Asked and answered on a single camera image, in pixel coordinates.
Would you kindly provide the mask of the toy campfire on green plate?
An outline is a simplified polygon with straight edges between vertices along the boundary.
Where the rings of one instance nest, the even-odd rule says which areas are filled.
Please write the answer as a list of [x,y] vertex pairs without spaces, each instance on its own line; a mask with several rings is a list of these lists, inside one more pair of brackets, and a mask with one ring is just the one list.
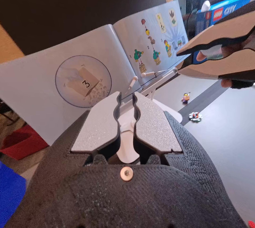
[[200,122],[203,118],[202,114],[200,112],[192,112],[188,116],[189,120],[192,122]]

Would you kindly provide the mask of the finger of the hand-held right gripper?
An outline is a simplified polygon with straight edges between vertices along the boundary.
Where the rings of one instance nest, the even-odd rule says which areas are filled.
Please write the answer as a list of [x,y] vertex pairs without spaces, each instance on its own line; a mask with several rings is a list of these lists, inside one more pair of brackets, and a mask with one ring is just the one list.
[[200,32],[185,44],[177,56],[192,54],[199,50],[207,50],[216,45],[232,45],[248,38],[255,26],[255,12],[214,24]]
[[230,79],[239,81],[255,80],[255,52],[246,48],[219,60],[208,60],[191,64],[178,73],[200,79]]

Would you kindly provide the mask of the blue storage bin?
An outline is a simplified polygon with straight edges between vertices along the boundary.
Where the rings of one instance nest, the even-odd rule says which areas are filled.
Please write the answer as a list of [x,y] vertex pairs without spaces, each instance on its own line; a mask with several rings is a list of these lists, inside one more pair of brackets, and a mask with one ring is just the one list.
[[26,191],[26,179],[0,162],[0,227],[14,214]]

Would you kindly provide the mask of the purple toy minifigure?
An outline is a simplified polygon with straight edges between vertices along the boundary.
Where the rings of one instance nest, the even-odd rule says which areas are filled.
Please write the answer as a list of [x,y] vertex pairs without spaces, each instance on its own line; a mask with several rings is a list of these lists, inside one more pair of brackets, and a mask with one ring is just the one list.
[[181,99],[181,102],[182,102],[183,105],[186,105],[186,104],[188,104],[189,100],[190,100],[190,92],[185,93],[183,95],[183,97]]

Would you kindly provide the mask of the blue toy set box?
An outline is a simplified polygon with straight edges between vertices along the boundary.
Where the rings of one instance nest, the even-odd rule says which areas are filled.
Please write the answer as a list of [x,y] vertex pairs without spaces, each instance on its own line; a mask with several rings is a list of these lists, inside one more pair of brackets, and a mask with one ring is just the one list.
[[208,11],[199,10],[196,14],[195,35],[252,1],[254,0],[224,0],[211,5]]

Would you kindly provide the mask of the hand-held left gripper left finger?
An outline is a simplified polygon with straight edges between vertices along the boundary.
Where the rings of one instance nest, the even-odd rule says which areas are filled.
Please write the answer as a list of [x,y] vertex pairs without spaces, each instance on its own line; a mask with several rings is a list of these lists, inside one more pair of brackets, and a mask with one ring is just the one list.
[[94,105],[71,148],[71,153],[95,154],[120,137],[121,92],[115,92]]

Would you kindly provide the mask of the white book stand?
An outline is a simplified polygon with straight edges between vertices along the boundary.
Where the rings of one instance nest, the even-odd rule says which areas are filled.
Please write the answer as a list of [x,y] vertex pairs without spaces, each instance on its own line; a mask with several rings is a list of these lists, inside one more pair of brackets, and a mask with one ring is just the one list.
[[[157,79],[155,83],[151,83],[146,86],[140,93],[155,102],[163,111],[167,111],[179,123],[181,123],[183,117],[180,113],[154,99],[156,89],[176,75],[177,68],[173,68],[162,78]],[[120,123],[121,145],[117,152],[117,156],[123,163],[132,163],[139,158],[138,153],[135,152],[133,147],[133,128],[136,120],[134,118],[132,99],[127,103],[122,103],[120,108],[120,118],[118,120]]]

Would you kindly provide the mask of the red floor bin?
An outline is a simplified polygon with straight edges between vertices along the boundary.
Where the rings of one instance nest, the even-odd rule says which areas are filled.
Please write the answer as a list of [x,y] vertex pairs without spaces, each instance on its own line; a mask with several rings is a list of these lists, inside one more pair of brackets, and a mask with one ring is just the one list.
[[1,153],[15,160],[21,160],[47,147],[49,145],[45,140],[27,124],[4,139]]

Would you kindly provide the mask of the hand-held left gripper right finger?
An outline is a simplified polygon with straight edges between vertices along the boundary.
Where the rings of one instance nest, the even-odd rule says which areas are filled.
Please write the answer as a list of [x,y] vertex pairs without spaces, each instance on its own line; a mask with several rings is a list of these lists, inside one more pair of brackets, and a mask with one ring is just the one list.
[[139,92],[133,93],[133,147],[139,155],[146,151],[168,154],[183,150],[163,109]]

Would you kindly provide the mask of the person's right hand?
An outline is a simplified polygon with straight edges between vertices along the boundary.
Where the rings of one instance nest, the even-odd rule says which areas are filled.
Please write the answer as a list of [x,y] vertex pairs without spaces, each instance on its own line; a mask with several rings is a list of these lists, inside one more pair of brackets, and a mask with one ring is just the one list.
[[[243,49],[243,47],[247,44],[247,41],[243,41],[237,44],[233,44],[233,45],[229,45],[229,46],[222,46],[221,47],[221,53],[223,55],[223,57],[228,57],[229,55],[231,55],[232,53],[239,51],[241,49]],[[197,61],[203,61],[204,59],[206,59],[207,56],[205,56],[204,54],[202,54],[201,51],[199,51],[196,60]]]

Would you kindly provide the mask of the building instruction booklet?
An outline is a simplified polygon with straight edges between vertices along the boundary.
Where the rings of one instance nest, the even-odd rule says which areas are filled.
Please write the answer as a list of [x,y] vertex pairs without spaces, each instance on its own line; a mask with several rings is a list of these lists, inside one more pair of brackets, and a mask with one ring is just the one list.
[[1,99],[51,146],[102,99],[126,103],[188,56],[181,11],[174,0],[2,63]]

